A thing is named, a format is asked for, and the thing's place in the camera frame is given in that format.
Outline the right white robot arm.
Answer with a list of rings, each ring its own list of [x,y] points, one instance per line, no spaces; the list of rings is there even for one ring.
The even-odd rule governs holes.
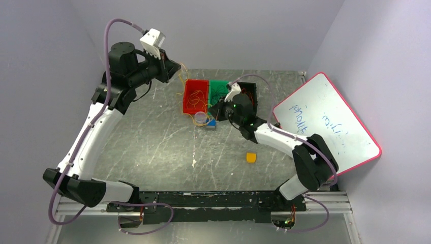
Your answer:
[[[296,174],[277,188],[274,197],[279,210],[287,210],[295,197],[336,178],[338,164],[320,135],[291,134],[261,119],[248,96],[238,94],[232,101],[220,99],[208,112],[217,121],[229,121],[246,140],[275,148],[293,159]]]

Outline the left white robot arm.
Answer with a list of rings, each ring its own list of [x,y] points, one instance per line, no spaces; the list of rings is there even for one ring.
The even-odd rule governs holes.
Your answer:
[[[56,168],[47,168],[43,180],[56,193],[87,207],[100,202],[120,202],[127,211],[141,203],[139,188],[124,181],[106,181],[93,177],[98,158],[114,127],[137,98],[136,89],[151,85],[154,79],[167,83],[181,65],[160,49],[153,56],[138,50],[130,42],[119,42],[107,53],[109,70],[103,74],[92,104],[76,141]]]

